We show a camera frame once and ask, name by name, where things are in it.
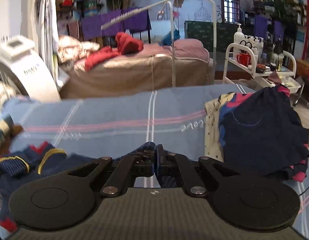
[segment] beauty bed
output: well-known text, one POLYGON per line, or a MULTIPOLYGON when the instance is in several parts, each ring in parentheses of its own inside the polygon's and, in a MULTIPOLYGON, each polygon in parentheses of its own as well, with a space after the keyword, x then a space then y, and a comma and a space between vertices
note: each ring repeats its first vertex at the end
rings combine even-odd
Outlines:
MULTIPOLYGON (((176 86, 201 86, 214 79, 212 59, 196 39, 174 42, 176 86)), ((117 56, 94 66, 89 72, 68 72, 70 80, 61 98, 115 97, 171 87, 172 48, 144 44, 132 55, 117 56)))

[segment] black circular pad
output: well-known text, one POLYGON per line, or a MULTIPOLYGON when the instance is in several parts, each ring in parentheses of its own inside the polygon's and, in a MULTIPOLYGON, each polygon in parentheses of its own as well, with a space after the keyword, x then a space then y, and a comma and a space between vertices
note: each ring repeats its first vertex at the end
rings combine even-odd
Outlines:
POLYGON ((56 174, 23 185, 9 198, 17 224, 32 229, 58 230, 88 217, 96 205, 86 178, 56 174))
POLYGON ((300 208, 289 186, 263 177, 225 177, 212 197, 227 222, 244 229, 277 231, 293 224, 300 208))
POLYGON ((55 187, 40 189, 31 197, 31 202, 35 206, 46 209, 58 208, 65 204, 67 200, 68 193, 61 188, 55 187))

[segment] red garment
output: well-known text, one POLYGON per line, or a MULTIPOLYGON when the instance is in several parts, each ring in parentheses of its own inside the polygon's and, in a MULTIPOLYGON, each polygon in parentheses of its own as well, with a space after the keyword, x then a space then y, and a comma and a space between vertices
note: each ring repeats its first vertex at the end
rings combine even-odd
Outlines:
POLYGON ((72 6, 72 0, 65 0, 62 4, 63 6, 69 6, 71 7, 72 6))
POLYGON ((0 226, 8 230, 10 233, 13 233, 18 229, 15 222, 13 222, 9 217, 4 218, 0 221, 0 226))
POLYGON ((119 55, 120 53, 117 50, 112 50, 110 46, 103 47, 101 50, 98 50, 87 57, 85 62, 85 71, 89 71, 98 63, 119 55))
POLYGON ((118 50, 113 50, 110 46, 90 54, 85 62, 85 71, 91 70, 96 64, 114 58, 119 55, 137 53, 143 50, 143 42, 139 41, 127 33, 119 32, 116 35, 118 50))
POLYGON ((143 42, 133 38, 127 33, 117 33, 116 43, 121 55, 136 53, 143 50, 143 42))

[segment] pile of clothes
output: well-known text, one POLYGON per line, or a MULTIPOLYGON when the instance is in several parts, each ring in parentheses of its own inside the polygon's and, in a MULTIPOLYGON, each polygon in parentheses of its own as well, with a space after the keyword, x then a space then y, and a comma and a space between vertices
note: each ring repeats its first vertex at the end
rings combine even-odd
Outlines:
POLYGON ((60 67, 68 72, 72 69, 90 71, 95 65, 119 55, 137 53, 143 50, 143 42, 127 33, 116 35, 117 49, 110 46, 103 47, 90 41, 80 42, 73 37, 61 35, 59 37, 58 59, 60 67))
POLYGON ((302 182, 309 130, 302 127, 283 85, 228 93, 205 104, 205 155, 239 171, 302 182))
MULTIPOLYGON (((156 145, 148 142, 129 154, 155 149, 156 145)), ((15 190, 26 183, 80 167, 92 160, 77 154, 68 156, 63 149, 55 148, 48 142, 0 156, 0 226, 4 228, 0 228, 0 237, 4 239, 18 229, 8 208, 9 197, 15 190)))
POLYGON ((74 68, 75 62, 89 56, 91 53, 98 51, 100 45, 98 43, 84 41, 67 36, 59 36, 58 59, 59 66, 66 72, 74 68))
POLYGON ((4 103, 9 98, 16 97, 17 94, 17 91, 13 87, 3 82, 0 82, 0 111, 2 110, 4 103))
POLYGON ((0 155, 9 152, 13 139, 21 132, 22 126, 15 124, 10 115, 0 120, 0 155))
POLYGON ((116 35, 117 49, 110 46, 103 47, 101 50, 90 54, 87 58, 76 62, 75 69, 90 71, 95 65, 119 55, 137 53, 143 50, 143 42, 137 40, 127 33, 119 32, 116 35))

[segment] bed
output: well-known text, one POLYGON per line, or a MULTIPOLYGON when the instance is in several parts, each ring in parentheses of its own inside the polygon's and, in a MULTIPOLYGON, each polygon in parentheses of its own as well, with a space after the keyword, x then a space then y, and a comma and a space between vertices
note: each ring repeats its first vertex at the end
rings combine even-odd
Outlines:
MULTIPOLYGON (((212 60, 201 41, 182 39, 175 41, 174 46, 176 86, 212 84, 212 60)), ((71 70, 70 80, 60 96, 63 99, 114 97, 171 87, 171 61, 170 46, 144 44, 141 52, 118 56, 89 72, 71 70)))
MULTIPOLYGON (((5 104, 0 118, 11 114, 25 129, 14 140, 11 152, 47 140, 68 153, 117 158, 153 141, 198 160, 204 154, 204 103, 230 91, 253 92, 240 85, 212 85, 49 104, 15 98, 5 104)), ((298 194, 303 192, 309 186, 309 167, 303 183, 287 184, 298 194)), ((294 228, 309 239, 309 190, 300 200, 294 228)))

